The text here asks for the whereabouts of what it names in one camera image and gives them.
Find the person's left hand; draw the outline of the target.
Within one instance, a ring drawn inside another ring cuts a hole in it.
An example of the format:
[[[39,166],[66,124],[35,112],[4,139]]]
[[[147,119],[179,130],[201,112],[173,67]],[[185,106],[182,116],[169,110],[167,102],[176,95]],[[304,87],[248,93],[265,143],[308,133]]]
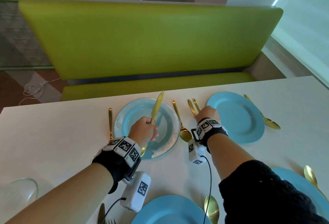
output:
[[[148,144],[148,141],[146,141],[146,136],[145,136],[145,116],[140,118],[138,121],[136,121],[128,134],[128,137],[132,139],[133,141],[138,144],[140,148],[143,148],[146,144]]]

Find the gold table knife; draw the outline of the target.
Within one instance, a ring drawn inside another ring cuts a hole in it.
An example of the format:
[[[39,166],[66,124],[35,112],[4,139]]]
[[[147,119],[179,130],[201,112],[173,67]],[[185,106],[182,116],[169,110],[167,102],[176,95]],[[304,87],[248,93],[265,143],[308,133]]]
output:
[[[152,112],[151,112],[151,121],[150,122],[147,122],[147,124],[150,124],[150,125],[154,125],[154,122],[156,120],[156,116],[159,112],[159,109],[160,109],[160,106],[162,104],[162,100],[163,100],[163,97],[164,97],[164,91],[162,91],[158,98],[156,99],[156,102],[154,104],[154,107],[152,109]],[[142,152],[140,154],[140,156],[143,156],[146,152],[146,148],[147,148],[147,144],[142,148]]]
[[[97,217],[97,224],[106,224],[104,203],[100,205],[98,217]]]
[[[190,99],[188,99],[188,105],[192,111],[192,113],[194,114],[194,116],[197,115],[196,111],[195,111],[195,108],[194,108],[194,104],[192,103],[192,101]]]

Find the person's left forearm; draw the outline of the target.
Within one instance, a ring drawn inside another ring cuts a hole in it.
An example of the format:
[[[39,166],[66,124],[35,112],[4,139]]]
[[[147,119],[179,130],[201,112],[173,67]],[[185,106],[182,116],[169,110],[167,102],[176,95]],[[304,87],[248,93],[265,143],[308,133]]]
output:
[[[112,186],[110,172],[101,164],[90,164],[5,224],[86,224]]]

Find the person's right forearm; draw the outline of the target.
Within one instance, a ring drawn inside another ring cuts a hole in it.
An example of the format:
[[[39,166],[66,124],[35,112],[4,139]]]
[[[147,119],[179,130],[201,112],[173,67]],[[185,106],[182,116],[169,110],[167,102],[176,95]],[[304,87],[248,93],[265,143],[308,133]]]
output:
[[[212,135],[207,144],[221,180],[230,176],[242,163],[255,160],[253,156],[225,134]]]

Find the glassy blue plate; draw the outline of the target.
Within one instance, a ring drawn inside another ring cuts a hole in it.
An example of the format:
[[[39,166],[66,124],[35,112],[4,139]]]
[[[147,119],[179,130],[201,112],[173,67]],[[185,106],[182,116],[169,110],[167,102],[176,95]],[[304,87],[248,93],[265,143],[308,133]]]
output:
[[[156,102],[155,98],[140,98],[125,105],[113,124],[114,137],[127,136],[132,125],[141,117],[151,117]],[[142,160],[151,160],[168,153],[176,144],[180,133],[180,122],[174,109],[166,102],[162,102],[156,116],[155,125],[158,126],[158,137],[149,142]]]

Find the gold spoon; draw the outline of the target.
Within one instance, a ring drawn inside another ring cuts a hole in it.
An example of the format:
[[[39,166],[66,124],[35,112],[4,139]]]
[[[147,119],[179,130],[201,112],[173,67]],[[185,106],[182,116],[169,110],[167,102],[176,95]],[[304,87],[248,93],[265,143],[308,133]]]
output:
[[[205,198],[204,212],[212,224],[218,224],[220,209],[217,200],[212,195]]]
[[[308,165],[305,165],[304,168],[303,168],[303,173],[304,173],[305,179],[308,182],[310,182],[323,195],[323,197],[327,200],[327,202],[329,202],[329,199],[320,190],[320,188],[318,186],[318,181],[317,181],[316,176],[315,176],[313,170],[311,169],[311,167],[309,167]]]
[[[261,113],[261,116],[263,117],[265,125],[269,126],[270,128],[276,129],[276,130],[281,129],[281,127],[276,122],[272,121],[269,118],[266,118],[260,110],[259,110],[259,112]]]
[[[183,126],[183,124],[182,124],[182,120],[181,120],[181,118],[180,118],[180,114],[179,114],[179,111],[178,111],[178,108],[177,108],[177,105],[176,105],[175,100],[172,100],[172,104],[173,104],[173,106],[174,106],[174,110],[175,110],[175,112],[176,112],[176,114],[177,114],[177,117],[178,117],[178,119],[179,119],[179,122],[180,122],[180,138],[181,138],[183,141],[185,141],[185,142],[188,143],[188,142],[192,139],[192,134],[191,134],[191,132],[190,132],[188,129],[186,129],[186,128]]]

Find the left wrist marker band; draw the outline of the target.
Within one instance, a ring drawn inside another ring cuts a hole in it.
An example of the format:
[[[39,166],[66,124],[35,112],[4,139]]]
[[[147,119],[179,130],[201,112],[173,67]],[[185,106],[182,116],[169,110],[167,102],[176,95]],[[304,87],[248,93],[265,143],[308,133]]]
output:
[[[101,151],[114,151],[125,160],[130,168],[135,166],[142,152],[138,144],[127,136],[111,140],[99,153]]]

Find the wrist marker band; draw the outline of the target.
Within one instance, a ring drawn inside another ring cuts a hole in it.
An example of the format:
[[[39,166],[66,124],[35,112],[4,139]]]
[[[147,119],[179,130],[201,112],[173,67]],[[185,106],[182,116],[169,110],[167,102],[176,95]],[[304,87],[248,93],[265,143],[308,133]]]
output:
[[[224,134],[228,136],[227,130],[221,123],[213,118],[203,118],[195,130],[197,135],[196,142],[208,148],[208,139],[215,134]]]
[[[130,168],[135,166],[142,152],[138,144],[127,136],[111,140],[99,153],[101,151],[114,151],[125,160]]]

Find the green bench seat cushion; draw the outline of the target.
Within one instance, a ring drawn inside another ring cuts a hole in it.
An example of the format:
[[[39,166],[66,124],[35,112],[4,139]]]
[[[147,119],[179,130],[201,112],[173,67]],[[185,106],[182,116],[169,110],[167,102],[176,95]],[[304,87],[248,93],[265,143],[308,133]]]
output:
[[[122,96],[137,93],[188,89],[254,82],[248,72],[229,72],[204,75],[178,76],[108,83],[82,84],[64,87],[61,101]]]

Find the black left wrist wrap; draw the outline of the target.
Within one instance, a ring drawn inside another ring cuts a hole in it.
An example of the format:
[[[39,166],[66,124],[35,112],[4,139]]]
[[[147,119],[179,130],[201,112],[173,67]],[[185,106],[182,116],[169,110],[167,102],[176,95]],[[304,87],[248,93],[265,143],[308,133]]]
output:
[[[140,164],[142,159],[140,156],[133,162],[133,165],[128,165],[125,159],[115,153],[114,151],[99,151],[98,155],[94,157],[92,160],[93,163],[98,163],[104,166],[113,178],[113,186],[108,192],[108,194],[112,194],[116,191],[118,187],[118,183],[125,179],[130,181],[133,179],[133,176]]]

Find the matte blue plate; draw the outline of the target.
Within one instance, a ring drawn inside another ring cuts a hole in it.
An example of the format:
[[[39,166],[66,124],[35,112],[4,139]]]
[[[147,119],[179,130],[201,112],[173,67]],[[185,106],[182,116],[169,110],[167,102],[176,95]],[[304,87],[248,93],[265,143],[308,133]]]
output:
[[[212,224],[192,200],[179,195],[164,195],[147,203],[131,224]]]
[[[286,168],[272,168],[282,180],[290,182],[297,190],[308,196],[316,207],[317,214],[329,221],[329,202],[310,182]]]
[[[261,112],[242,95],[219,92],[209,98],[207,106],[218,111],[222,126],[234,142],[251,144],[262,138],[265,122]]]

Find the green bench backrest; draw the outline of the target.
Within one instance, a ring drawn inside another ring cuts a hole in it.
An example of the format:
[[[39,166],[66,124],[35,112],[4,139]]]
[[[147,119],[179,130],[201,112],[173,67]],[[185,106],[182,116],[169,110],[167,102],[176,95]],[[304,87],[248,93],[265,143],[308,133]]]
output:
[[[63,80],[253,64],[283,15],[273,6],[20,0]]]

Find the white window sill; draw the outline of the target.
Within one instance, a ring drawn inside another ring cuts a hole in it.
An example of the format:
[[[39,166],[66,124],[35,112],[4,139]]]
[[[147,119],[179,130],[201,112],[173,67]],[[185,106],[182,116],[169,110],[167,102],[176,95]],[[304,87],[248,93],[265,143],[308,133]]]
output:
[[[317,79],[323,86],[329,89],[329,85],[326,85],[323,81],[321,81],[318,75],[315,75],[314,72],[305,67],[273,37],[269,37],[262,49],[262,53],[286,78],[314,76],[315,79]]]

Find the clear glass bowl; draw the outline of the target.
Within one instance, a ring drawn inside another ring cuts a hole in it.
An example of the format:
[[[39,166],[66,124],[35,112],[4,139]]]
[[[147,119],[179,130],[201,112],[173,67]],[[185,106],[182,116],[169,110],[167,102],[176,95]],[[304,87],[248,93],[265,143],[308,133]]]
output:
[[[38,184],[31,178],[21,178],[0,186],[0,217],[22,211],[37,199],[38,193]]]

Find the grey textured panel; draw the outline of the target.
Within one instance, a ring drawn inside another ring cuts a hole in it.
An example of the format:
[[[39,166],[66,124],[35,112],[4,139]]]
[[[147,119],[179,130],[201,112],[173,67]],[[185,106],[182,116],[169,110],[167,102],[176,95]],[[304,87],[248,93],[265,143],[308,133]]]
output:
[[[18,0],[0,0],[0,71],[54,69],[19,10]]]

